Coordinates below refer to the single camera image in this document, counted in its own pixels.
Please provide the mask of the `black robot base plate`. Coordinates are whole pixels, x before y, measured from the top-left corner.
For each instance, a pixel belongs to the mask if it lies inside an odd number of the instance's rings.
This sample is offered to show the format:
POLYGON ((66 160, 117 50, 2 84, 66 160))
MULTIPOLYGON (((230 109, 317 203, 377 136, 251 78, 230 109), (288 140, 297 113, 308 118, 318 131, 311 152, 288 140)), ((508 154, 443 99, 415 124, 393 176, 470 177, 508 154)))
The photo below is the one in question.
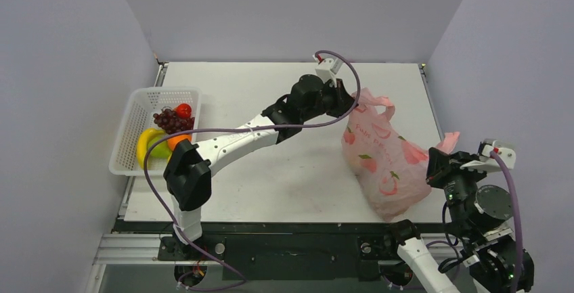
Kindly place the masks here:
POLYGON ((226 281, 370 281, 399 260, 386 223, 204 223, 196 244, 238 270, 226 281))

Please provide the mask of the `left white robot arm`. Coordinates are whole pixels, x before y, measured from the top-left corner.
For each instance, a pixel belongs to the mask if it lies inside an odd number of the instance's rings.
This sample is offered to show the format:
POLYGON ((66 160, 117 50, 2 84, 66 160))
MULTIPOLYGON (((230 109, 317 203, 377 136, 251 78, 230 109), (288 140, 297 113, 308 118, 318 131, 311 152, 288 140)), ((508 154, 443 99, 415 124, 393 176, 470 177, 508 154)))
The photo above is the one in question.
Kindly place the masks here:
POLYGON ((303 125, 318 116, 344 116, 356 107, 340 78, 323 81, 305 74, 289 93, 278 98, 246 124, 213 139, 175 146, 163 177, 174 203, 176 251, 186 259, 202 250, 201 208, 212 195, 212 178, 227 165, 300 133, 303 125))

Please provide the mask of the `pink plastic bag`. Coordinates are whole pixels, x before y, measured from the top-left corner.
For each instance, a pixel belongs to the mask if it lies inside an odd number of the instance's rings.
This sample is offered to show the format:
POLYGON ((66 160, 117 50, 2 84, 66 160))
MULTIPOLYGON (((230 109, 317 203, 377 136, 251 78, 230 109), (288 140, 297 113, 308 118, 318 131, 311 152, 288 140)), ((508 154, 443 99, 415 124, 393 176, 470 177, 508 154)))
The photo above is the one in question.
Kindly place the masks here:
POLYGON ((431 194, 429 150, 393 128, 396 107, 388 97, 363 88, 358 98, 341 139, 343 157, 370 208, 390 222, 431 194))

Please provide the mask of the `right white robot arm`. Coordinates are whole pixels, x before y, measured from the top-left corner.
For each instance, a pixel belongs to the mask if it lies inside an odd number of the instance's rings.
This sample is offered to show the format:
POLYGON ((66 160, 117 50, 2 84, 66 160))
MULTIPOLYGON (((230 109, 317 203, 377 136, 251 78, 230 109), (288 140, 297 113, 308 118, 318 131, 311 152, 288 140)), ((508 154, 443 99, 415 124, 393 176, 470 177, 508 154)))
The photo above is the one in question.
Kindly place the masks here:
POLYGON ((426 182, 445 194, 451 221, 444 232, 459 239, 457 257, 438 263, 409 220, 391 224, 383 251, 399 257, 426 292, 457 292, 447 272, 465 266, 477 292, 530 292, 534 263, 523 246, 516 188, 510 171, 514 148, 486 139, 476 154, 428 151, 426 182))

